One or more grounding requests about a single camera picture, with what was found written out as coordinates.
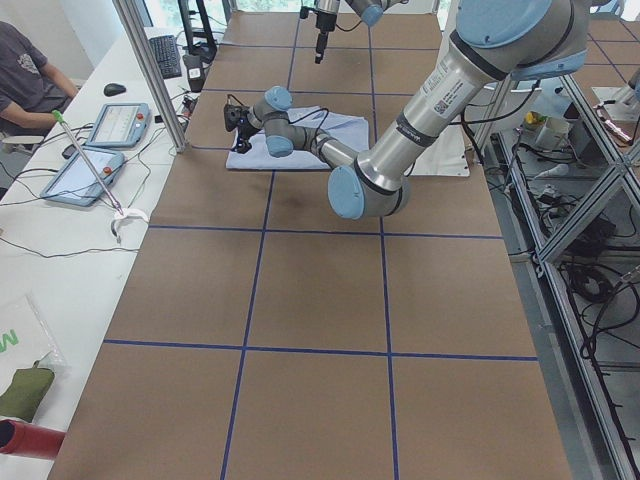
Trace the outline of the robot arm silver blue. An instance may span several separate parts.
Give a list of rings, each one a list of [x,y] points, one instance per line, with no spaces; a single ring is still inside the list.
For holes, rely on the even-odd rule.
[[[273,157],[304,150],[331,168],[328,199],[342,218],[384,217],[409,198],[405,171],[487,84],[573,73],[587,54],[589,1],[462,1],[449,49],[396,120],[357,152],[319,127],[293,124],[288,90],[274,86],[252,106],[224,108],[225,127],[245,153],[258,132]]]
[[[352,27],[357,28],[362,22],[368,27],[374,26],[382,17],[383,13],[396,4],[406,4],[401,0],[347,0],[346,3],[351,10],[360,18],[359,22]],[[343,30],[337,24],[338,13],[341,2],[339,0],[315,0],[312,6],[307,6],[301,2],[299,17],[306,19],[311,12],[316,15],[315,27],[319,33],[315,45],[316,64],[320,64],[324,59],[329,34],[336,28]]]

